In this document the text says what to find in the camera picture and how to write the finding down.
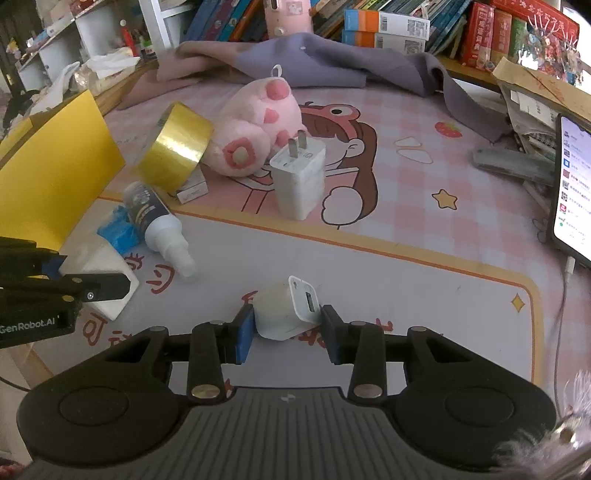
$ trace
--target pink container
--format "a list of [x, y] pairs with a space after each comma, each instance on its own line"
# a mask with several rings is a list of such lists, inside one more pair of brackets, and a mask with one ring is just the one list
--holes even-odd
[[310, 0], [265, 0], [265, 20], [269, 38], [292, 33], [314, 33]]

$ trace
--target bottle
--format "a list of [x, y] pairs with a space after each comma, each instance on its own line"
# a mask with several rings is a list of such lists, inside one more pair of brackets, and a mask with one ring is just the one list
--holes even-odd
[[119, 25], [121, 25], [121, 34], [123, 35], [125, 45], [131, 48], [131, 53], [134, 55], [134, 57], [139, 57], [138, 51], [135, 48], [134, 38], [131, 36], [131, 33], [129, 32], [129, 28], [127, 28], [127, 22], [125, 20], [121, 20], [119, 22]]
[[154, 46], [152, 45], [152, 41], [150, 39], [145, 39], [143, 36], [139, 38], [140, 43], [142, 45], [142, 49], [145, 53], [145, 59], [151, 60], [156, 58], [156, 51], [154, 50]]
[[184, 278], [195, 275], [197, 264], [181, 233], [183, 225], [152, 187], [136, 181], [125, 189], [123, 197], [129, 218], [143, 234], [149, 249], [160, 252]]

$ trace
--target gray fabric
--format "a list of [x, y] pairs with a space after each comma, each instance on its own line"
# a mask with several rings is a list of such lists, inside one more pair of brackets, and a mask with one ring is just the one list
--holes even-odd
[[371, 79], [423, 97], [442, 90], [451, 116], [487, 140], [495, 142], [511, 131], [500, 114], [472, 100], [428, 53], [405, 56], [388, 48], [354, 47], [299, 33], [261, 43], [188, 41], [159, 62], [158, 85], [138, 82], [128, 95], [133, 101], [124, 99], [120, 108], [174, 90], [178, 88], [174, 82], [193, 73], [208, 72], [242, 83], [270, 76], [272, 68], [279, 64], [292, 88], [363, 88]]
[[442, 90], [451, 116], [495, 142], [511, 131], [500, 116], [478, 105], [431, 54], [403, 55], [388, 48], [363, 48], [313, 34], [294, 34], [256, 44], [240, 52], [234, 65], [253, 78], [264, 78], [280, 64], [292, 87], [365, 86], [368, 74], [422, 97]]

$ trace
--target pink plush toy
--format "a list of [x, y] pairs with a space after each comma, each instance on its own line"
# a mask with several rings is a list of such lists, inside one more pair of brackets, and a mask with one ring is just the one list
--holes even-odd
[[202, 159], [212, 170], [227, 177], [251, 175], [298, 130], [306, 130], [291, 88], [275, 68], [279, 76], [248, 83], [222, 108]]

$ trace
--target yellow star print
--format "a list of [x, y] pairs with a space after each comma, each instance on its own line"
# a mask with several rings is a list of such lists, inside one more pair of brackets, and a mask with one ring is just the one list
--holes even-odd
[[439, 190], [439, 193], [431, 194], [431, 197], [437, 200], [439, 208], [451, 208], [452, 210], [457, 210], [457, 197], [454, 195], [449, 195], [449, 193], [445, 190], [441, 189]]

